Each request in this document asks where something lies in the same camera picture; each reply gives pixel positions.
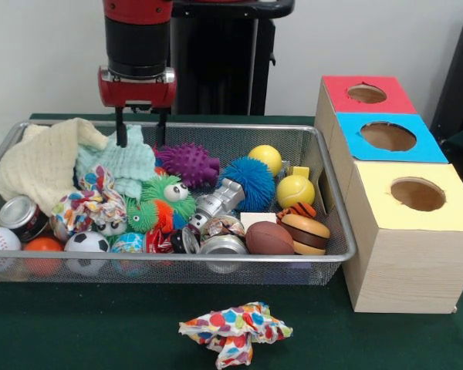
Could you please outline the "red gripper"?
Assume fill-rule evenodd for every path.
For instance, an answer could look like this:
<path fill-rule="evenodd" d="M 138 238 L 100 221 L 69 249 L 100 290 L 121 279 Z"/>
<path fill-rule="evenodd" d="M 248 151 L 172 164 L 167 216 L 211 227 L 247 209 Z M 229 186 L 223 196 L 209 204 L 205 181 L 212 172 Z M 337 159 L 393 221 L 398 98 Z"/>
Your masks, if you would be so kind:
<path fill-rule="evenodd" d="M 123 108 L 141 110 L 159 109 L 156 126 L 158 147 L 166 142 L 167 109 L 173 105 L 177 77 L 173 68 L 167 67 L 160 75 L 149 79 L 127 79 L 112 73 L 107 66 L 100 66 L 97 73 L 100 99 L 104 106 L 115 108 L 117 145 L 127 146 L 127 127 L 123 121 Z"/>

